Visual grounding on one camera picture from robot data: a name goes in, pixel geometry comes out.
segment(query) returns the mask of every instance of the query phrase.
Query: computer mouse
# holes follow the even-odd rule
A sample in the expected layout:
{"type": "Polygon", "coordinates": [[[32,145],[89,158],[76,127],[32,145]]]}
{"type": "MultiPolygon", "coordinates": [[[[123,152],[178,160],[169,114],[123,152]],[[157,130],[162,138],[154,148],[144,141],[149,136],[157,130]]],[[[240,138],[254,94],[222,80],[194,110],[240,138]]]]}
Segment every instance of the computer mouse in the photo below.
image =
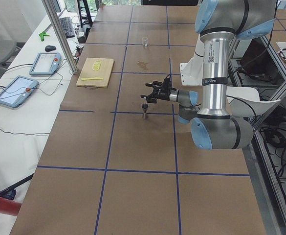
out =
{"type": "Polygon", "coordinates": [[[46,52],[49,52],[49,51],[52,51],[52,50],[55,50],[55,49],[56,49],[56,47],[53,46],[53,45],[47,45],[47,46],[45,47],[45,51],[46,51],[46,52]]]}

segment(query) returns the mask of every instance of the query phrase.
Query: white table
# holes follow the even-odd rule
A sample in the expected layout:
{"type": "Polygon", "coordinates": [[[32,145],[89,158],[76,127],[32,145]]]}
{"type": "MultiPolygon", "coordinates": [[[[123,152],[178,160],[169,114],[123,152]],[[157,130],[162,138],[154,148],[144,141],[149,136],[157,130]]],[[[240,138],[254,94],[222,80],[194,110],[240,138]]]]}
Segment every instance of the white table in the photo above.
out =
{"type": "MultiPolygon", "coordinates": [[[[67,16],[66,14],[70,14],[72,17],[72,13],[66,12],[62,17],[67,16]]],[[[12,62],[10,68],[33,63],[37,54],[44,52],[46,45],[56,46],[55,52],[59,52],[62,59],[65,59],[52,27],[47,32],[50,36],[45,37],[43,42],[38,36],[49,24],[49,18],[45,16],[12,62]]],[[[77,42],[76,38],[68,39],[72,52],[75,50],[77,42]]],[[[17,75],[38,79],[39,83],[48,78],[30,76],[28,74],[29,70],[30,66],[9,70],[0,79],[0,85],[8,85],[17,75]]],[[[58,74],[54,74],[39,86],[44,92],[50,94],[61,82],[53,95],[47,96],[42,91],[35,90],[25,103],[16,109],[0,105],[0,128],[13,133],[49,133],[71,79],[72,72],[68,63],[64,63],[58,73],[63,78],[58,74]]],[[[0,131],[0,191],[35,171],[47,138],[48,135],[11,135],[0,131]]],[[[15,201],[23,201],[28,186],[29,182],[17,188],[15,201]]],[[[9,234],[15,220],[15,216],[0,214],[0,235],[9,234]]]]}

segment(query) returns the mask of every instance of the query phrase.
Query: wooden cutting board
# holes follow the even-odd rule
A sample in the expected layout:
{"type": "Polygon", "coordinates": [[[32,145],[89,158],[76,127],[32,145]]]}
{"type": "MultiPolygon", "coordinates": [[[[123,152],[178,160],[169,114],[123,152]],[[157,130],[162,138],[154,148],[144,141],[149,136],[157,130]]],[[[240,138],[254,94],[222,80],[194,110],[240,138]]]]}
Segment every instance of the wooden cutting board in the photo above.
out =
{"type": "Polygon", "coordinates": [[[80,73],[79,79],[76,83],[78,87],[101,87],[106,88],[109,83],[114,59],[106,58],[87,58],[82,71],[80,73]]]}

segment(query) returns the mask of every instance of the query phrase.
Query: tablet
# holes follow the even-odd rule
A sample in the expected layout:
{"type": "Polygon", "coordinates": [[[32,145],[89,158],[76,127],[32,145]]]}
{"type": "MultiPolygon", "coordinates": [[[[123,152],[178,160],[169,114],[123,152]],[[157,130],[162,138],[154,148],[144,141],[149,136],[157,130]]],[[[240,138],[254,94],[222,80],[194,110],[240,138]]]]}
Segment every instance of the tablet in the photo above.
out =
{"type": "Polygon", "coordinates": [[[61,60],[60,53],[38,53],[30,69],[30,75],[53,75],[61,60]]]}
{"type": "Polygon", "coordinates": [[[0,93],[0,104],[16,108],[21,105],[28,96],[33,92],[39,82],[37,80],[17,76],[9,85],[0,93]]]}

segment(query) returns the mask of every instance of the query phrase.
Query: black keyboard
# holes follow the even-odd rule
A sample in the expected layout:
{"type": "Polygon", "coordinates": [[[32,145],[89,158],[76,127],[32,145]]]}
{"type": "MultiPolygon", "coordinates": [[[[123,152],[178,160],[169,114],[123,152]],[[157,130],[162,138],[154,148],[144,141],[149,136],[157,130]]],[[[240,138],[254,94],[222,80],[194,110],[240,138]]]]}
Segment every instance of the black keyboard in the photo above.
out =
{"type": "Polygon", "coordinates": [[[72,27],[72,22],[70,17],[63,17],[59,19],[61,28],[65,33],[66,38],[74,37],[74,29],[72,27]]]}

